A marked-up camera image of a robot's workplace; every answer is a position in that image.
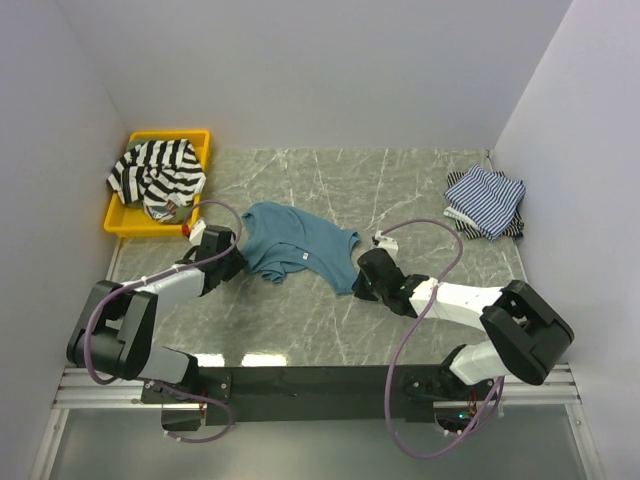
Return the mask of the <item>teal tank top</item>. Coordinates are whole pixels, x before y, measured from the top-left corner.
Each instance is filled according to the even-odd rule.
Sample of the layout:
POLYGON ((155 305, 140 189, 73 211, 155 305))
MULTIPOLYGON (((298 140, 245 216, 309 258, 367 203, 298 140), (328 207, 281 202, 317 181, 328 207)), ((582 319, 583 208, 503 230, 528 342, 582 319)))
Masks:
POLYGON ((358 273, 352 252, 361 242, 359 233, 275 202, 252 205, 242 221, 248 240, 241 250, 248 272, 274 284, 287 275, 310 270, 338 295, 349 295, 358 273))

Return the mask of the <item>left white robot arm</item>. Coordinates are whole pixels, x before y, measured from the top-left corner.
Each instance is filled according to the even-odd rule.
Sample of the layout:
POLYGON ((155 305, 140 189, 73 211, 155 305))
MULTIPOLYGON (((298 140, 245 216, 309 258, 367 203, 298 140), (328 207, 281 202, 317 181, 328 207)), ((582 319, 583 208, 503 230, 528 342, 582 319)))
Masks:
POLYGON ((231 280, 246 265, 227 227, 191 230, 192 247, 151 280, 99 281, 92 287, 66 347, 69 362, 115 379, 164 383, 176 401, 204 391, 197 359, 153 343, 156 321, 179 303, 199 298, 231 280))

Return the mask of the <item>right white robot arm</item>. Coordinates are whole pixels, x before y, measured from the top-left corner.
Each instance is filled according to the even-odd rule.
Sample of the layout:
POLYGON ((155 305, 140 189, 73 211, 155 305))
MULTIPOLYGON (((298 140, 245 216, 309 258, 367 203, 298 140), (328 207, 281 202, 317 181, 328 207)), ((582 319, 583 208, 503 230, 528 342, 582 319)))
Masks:
POLYGON ((538 386, 545 382, 575 333, 527 282, 505 287, 472 287, 437 282, 426 275, 405 275, 393 257, 374 248, 357 261, 354 295, 382 303, 396 315, 428 315, 470 327, 487 339, 465 345, 439 374, 444 395, 460 399, 482 380, 513 375, 538 386))

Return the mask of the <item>yellow plastic bin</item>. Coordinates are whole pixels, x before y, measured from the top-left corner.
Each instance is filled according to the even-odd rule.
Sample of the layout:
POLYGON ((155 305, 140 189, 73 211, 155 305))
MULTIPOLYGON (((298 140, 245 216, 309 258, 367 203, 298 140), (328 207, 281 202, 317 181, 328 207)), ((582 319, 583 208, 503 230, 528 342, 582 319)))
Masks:
MULTIPOLYGON (((212 156, 212 137, 206 129, 135 131, 129 141, 188 139, 205 173, 212 156)), ((152 220, 141 208, 126 207, 116 194, 111 196, 103 221, 104 230, 121 238, 180 237, 177 224, 152 220)))

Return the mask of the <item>black base beam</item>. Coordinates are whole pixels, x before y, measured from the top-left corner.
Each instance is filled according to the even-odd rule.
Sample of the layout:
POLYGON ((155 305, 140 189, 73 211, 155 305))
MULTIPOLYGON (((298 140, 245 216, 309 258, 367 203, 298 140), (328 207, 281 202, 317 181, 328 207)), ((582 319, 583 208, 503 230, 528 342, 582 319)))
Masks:
MULTIPOLYGON (((371 420, 384 417, 386 366, 201 367, 191 390, 228 406, 242 422, 371 420)), ((390 413, 432 423, 435 404, 481 400, 493 382, 473 386, 437 365, 394 369, 390 413)))

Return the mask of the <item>blue white striped folded top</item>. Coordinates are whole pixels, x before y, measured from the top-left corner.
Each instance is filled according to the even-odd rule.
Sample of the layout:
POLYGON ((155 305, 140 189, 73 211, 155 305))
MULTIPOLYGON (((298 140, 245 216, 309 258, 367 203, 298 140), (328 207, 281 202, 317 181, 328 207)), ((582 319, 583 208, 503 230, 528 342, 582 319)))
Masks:
POLYGON ((445 198, 450 206, 468 217, 488 240, 498 239, 515 218, 525 196, 521 180, 513 180, 475 164, 449 187, 445 198))

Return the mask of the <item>aluminium rail frame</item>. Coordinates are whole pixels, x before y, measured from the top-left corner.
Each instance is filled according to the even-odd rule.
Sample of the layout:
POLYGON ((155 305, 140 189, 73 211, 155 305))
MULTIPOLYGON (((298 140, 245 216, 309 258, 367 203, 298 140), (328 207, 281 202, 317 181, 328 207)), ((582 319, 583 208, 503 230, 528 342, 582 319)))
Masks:
MULTIPOLYGON (((401 365, 395 369, 391 400, 400 405, 425 402, 434 405, 466 404, 479 402, 497 394, 492 379, 482 380, 473 386, 461 384, 438 388, 429 383, 435 376, 434 366, 401 365)), ((272 402, 279 406, 290 403, 309 407, 313 401, 324 405, 334 402, 338 409, 349 403, 373 404, 374 410, 382 408, 387 376, 385 366, 343 367, 205 367, 201 372, 199 394, 218 400, 236 410, 243 402, 254 401, 263 410, 272 402)), ((552 370, 540 386, 528 385, 513 375, 505 377, 502 399, 511 404, 562 405, 578 404, 580 395, 571 369, 561 365, 552 370)), ((54 398, 56 409, 116 409, 116 408, 194 408, 197 400, 191 400, 184 388, 177 393, 162 387, 157 380, 116 380, 100 386, 84 369, 68 368, 54 398)))

